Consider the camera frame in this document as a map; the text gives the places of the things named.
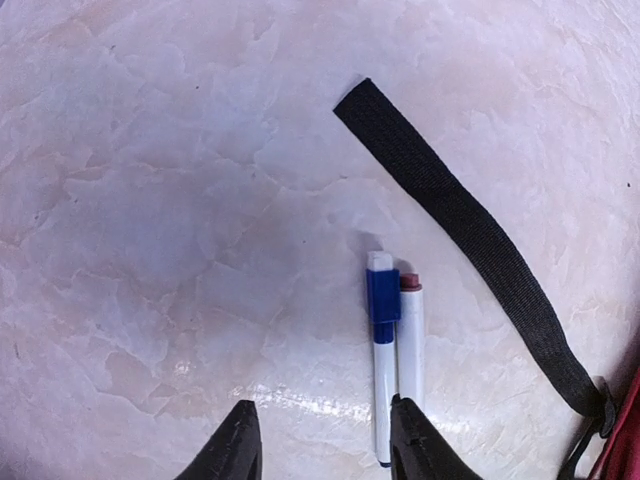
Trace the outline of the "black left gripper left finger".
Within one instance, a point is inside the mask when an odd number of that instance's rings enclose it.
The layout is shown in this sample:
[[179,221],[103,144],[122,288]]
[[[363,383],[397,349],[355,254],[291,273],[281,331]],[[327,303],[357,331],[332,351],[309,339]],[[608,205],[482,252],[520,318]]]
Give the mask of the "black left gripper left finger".
[[239,400],[179,480],[259,480],[262,441],[254,401]]

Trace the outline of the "red student backpack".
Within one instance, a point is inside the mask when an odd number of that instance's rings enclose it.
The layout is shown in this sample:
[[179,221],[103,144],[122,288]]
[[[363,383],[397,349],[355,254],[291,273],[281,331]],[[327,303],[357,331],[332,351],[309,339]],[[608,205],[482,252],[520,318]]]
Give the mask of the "red student backpack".
[[621,404],[597,387],[571,351],[559,319],[526,261],[493,216],[465,189],[418,131],[370,80],[354,86],[335,115],[448,234],[483,278],[560,397],[590,424],[558,473],[575,476],[594,435],[606,443],[590,476],[639,476],[639,382]]

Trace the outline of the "white marker blue cap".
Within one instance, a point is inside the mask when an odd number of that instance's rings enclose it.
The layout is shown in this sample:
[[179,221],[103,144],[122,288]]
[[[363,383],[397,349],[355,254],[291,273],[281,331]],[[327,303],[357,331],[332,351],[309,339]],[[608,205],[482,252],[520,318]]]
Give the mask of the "white marker blue cap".
[[400,274],[384,251],[367,254],[366,286],[373,335],[375,450],[379,464],[391,465],[391,403],[396,393],[395,325],[401,318]]

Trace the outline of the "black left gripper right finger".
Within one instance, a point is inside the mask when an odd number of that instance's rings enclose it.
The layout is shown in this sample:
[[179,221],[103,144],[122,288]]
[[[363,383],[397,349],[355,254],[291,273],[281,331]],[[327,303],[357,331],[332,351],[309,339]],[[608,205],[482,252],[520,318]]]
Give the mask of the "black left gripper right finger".
[[393,480],[481,480],[411,398],[394,395],[390,438]]

